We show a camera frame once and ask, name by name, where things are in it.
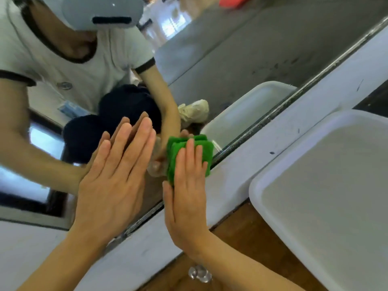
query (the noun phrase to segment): wooden surface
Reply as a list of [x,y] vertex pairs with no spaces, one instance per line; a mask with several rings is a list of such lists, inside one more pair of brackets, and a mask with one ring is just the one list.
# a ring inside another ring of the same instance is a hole
[[[250,203],[241,206],[213,232],[238,251],[306,291],[326,290],[283,244]],[[232,291],[216,278],[208,284],[190,279],[188,270],[195,265],[195,262],[183,254],[139,291]]]

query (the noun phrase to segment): white shirt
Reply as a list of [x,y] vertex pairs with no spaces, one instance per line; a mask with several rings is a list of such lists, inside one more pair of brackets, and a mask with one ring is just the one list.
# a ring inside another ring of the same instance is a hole
[[91,53],[71,59],[43,36],[27,7],[10,17],[0,18],[0,78],[28,86],[42,81],[61,99],[92,113],[105,94],[130,83],[131,69],[141,73],[155,64],[147,40],[136,27],[99,31]]

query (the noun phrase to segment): black shorts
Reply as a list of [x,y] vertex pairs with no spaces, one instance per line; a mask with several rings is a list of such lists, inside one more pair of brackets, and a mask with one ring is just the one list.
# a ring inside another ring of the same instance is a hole
[[160,133],[162,116],[146,87],[124,85],[106,94],[99,103],[98,115],[77,117],[64,127],[63,139],[71,161],[88,163],[104,131],[112,136],[123,117],[135,124],[144,111]]

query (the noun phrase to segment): red object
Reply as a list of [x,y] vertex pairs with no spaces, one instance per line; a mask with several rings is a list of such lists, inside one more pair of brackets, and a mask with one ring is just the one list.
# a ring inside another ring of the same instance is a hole
[[220,0],[220,7],[237,9],[246,1],[248,0]]

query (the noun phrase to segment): white tray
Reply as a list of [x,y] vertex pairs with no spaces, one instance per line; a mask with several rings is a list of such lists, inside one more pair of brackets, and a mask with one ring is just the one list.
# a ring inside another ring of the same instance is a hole
[[388,119],[336,112],[252,181],[249,195],[330,291],[388,290]]

